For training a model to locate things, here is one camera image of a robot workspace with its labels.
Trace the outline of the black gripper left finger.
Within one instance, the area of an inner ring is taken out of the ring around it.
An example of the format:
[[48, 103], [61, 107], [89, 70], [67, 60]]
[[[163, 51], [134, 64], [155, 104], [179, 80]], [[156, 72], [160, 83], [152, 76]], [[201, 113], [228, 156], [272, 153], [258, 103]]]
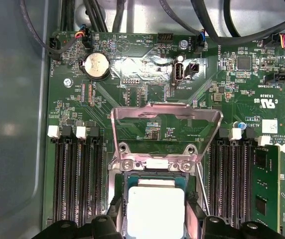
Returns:
[[122, 239], [117, 227], [122, 223], [123, 198], [115, 196], [107, 214], [93, 217], [78, 227], [74, 221], [60, 220], [38, 234], [39, 239]]

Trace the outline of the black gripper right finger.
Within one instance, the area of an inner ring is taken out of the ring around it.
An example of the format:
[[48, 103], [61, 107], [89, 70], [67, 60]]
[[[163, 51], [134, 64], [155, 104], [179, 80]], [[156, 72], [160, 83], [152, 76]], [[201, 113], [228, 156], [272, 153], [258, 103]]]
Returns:
[[281, 234], [253, 221], [234, 228], [223, 219], [207, 216], [197, 202], [196, 193], [188, 193], [185, 204], [185, 227], [189, 239], [280, 239]]

